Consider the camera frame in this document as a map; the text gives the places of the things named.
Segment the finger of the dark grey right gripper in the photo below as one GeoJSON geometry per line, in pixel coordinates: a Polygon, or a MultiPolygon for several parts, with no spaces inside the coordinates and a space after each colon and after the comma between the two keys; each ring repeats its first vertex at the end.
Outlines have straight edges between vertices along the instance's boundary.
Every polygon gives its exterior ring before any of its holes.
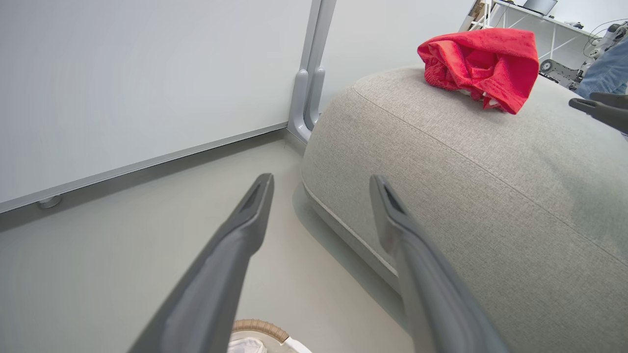
{"type": "Polygon", "coordinates": [[[597,121],[619,130],[621,133],[628,133],[628,110],[626,109],[579,98],[570,99],[569,106],[585,112],[597,121]]]}
{"type": "Polygon", "coordinates": [[[590,99],[617,109],[628,109],[628,95],[592,92],[590,99]]]}

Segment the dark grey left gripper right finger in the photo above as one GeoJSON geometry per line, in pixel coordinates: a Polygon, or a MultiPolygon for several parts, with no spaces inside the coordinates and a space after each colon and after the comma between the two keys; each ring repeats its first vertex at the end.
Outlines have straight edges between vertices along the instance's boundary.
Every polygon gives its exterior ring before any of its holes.
{"type": "Polygon", "coordinates": [[[509,353],[464,280],[383,175],[370,177],[369,192],[379,241],[395,261],[415,351],[509,353]]]}

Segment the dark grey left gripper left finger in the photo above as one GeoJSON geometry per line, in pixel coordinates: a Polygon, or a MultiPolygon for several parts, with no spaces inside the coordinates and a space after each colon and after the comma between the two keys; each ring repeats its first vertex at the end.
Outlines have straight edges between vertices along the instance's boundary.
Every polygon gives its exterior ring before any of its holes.
{"type": "Polygon", "coordinates": [[[261,174],[202,248],[130,348],[132,353],[226,353],[251,257],[260,250],[274,194],[261,174]]]}

